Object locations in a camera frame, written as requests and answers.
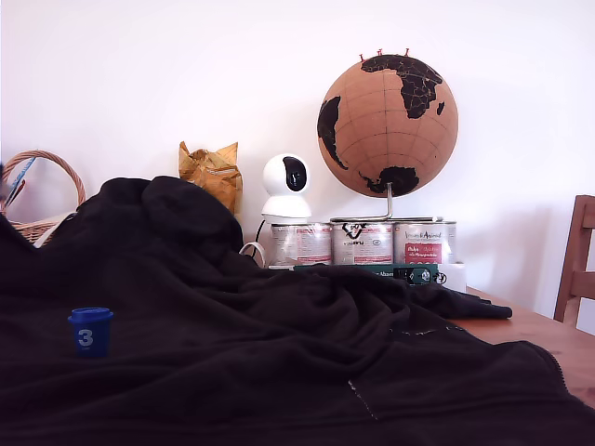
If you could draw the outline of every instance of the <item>camera lens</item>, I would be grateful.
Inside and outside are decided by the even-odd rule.
[[[299,192],[306,187],[306,166],[298,158],[285,156],[285,182],[293,192]]]

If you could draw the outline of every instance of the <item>basket handle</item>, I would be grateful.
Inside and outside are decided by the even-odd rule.
[[[66,163],[58,155],[50,153],[49,151],[22,151],[21,153],[16,154],[4,166],[2,180],[7,181],[8,176],[12,172],[12,169],[14,169],[18,163],[28,160],[29,158],[45,158],[59,165],[62,169],[66,171],[70,178],[73,179],[74,186],[76,186],[76,191],[78,192],[78,205],[80,206],[85,202],[85,187],[83,186],[83,181],[81,180],[81,178],[76,174],[76,172],[74,172],[74,169],[70,167],[68,163]]]

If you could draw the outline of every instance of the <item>yellow paper bag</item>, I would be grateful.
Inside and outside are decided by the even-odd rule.
[[[242,174],[236,165],[238,143],[218,151],[200,149],[190,153],[179,143],[179,177],[200,186],[217,198],[236,217],[242,200]]]

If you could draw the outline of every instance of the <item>globe stand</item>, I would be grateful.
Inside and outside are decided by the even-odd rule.
[[[443,221],[441,216],[412,216],[408,218],[393,218],[392,217],[392,183],[387,183],[387,213],[384,216],[337,216],[331,218],[333,223],[357,223],[360,221],[374,222],[374,221]]]

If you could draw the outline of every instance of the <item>wicker basket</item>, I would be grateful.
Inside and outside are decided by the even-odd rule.
[[[62,167],[66,173],[73,179],[74,185],[76,186],[76,191],[78,192],[78,205],[80,206],[82,203],[85,202],[85,187],[83,186],[83,181],[81,178],[76,175],[76,172],[62,160],[59,156],[50,153],[48,151],[24,151],[15,155],[8,163],[5,165],[4,172],[2,174],[2,179],[4,181],[8,180],[8,176],[15,168],[18,163],[21,163],[25,160],[30,158],[46,158],[47,160],[53,161],[60,167]],[[6,215],[6,209],[4,207],[5,203],[0,202],[0,212],[3,215]],[[22,234],[22,236],[27,239],[29,242],[34,243],[39,237],[41,237],[47,230],[51,229],[52,227],[56,226],[56,223],[59,220],[57,218],[48,218],[42,221],[37,221],[34,223],[16,223],[11,222],[12,226]]]

